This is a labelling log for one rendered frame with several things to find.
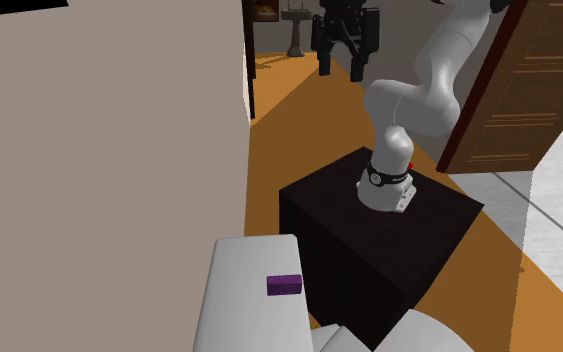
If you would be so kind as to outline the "grey pedestal sink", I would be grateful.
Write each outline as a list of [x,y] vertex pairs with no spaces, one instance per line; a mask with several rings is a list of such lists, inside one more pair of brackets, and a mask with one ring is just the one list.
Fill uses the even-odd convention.
[[285,9],[280,10],[280,17],[284,21],[289,21],[292,24],[290,45],[286,52],[288,57],[303,57],[304,52],[301,48],[301,34],[300,25],[303,21],[308,21],[312,18],[312,10],[304,6],[304,1],[301,1],[301,6],[295,8],[293,0],[287,0]]

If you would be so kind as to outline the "dark framed wall picture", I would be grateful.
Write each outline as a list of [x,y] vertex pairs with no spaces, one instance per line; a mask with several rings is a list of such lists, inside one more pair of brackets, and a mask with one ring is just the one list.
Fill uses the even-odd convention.
[[280,0],[252,0],[254,22],[278,22],[280,19]]

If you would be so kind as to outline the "purple box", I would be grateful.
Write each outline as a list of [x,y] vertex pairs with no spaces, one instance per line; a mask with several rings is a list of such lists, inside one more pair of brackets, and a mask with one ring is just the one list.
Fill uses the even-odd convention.
[[300,274],[272,275],[266,278],[268,296],[298,295],[303,290],[303,279]]

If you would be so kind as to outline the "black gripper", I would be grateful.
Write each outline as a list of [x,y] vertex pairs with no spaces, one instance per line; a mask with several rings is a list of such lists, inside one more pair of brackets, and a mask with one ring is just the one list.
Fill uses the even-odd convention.
[[380,9],[364,7],[367,0],[320,0],[322,15],[312,18],[311,49],[316,52],[320,76],[330,74],[332,42],[345,41],[352,59],[350,80],[361,82],[364,67],[379,50]]

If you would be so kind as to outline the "dark robot stand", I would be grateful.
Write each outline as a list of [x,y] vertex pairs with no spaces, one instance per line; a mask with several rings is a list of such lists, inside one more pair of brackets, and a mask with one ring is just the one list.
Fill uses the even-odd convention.
[[375,350],[426,294],[482,203],[416,171],[404,212],[358,198],[361,147],[279,191],[279,229],[298,241],[309,313]]

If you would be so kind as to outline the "brown wooden door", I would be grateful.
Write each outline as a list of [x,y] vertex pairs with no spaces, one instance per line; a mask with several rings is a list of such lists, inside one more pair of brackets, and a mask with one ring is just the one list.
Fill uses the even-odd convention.
[[512,0],[436,167],[531,171],[563,131],[563,0]]

